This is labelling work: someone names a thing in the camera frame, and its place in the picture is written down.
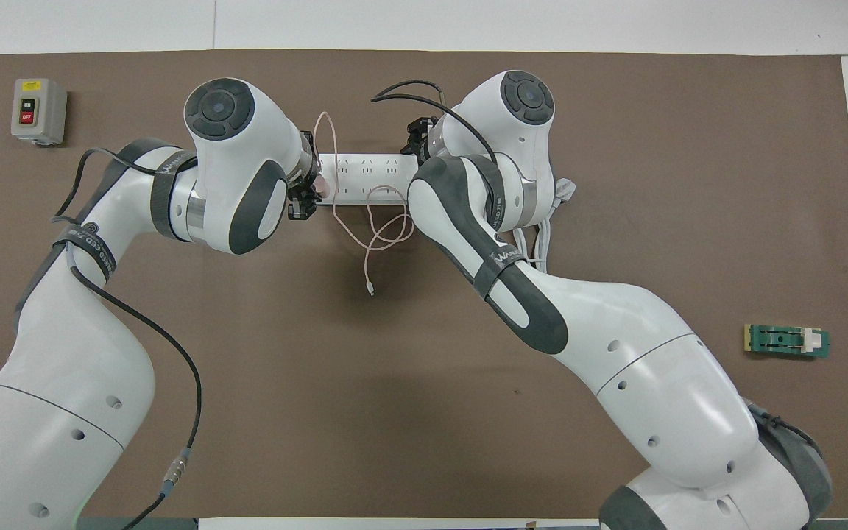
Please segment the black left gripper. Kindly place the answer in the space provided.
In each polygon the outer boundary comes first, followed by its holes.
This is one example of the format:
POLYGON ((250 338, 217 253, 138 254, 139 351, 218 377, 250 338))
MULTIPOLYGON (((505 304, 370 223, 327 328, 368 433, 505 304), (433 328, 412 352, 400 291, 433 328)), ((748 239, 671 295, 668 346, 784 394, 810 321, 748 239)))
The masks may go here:
POLYGON ((315 149, 315 138, 311 132, 302 133, 302 152, 296 166, 287 175, 287 218, 307 220, 316 211, 321 200, 321 177, 315 149))

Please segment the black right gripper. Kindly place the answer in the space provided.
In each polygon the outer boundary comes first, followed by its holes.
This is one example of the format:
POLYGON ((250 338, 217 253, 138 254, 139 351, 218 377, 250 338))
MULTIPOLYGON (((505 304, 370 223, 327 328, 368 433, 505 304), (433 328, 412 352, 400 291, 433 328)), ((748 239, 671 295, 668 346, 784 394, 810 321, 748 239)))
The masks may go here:
POLYGON ((437 153, 437 148, 431 148, 430 131, 438 123, 435 116, 423 116, 408 124, 409 138, 403 148, 404 155, 413 155, 417 159, 417 165, 421 166, 437 153))

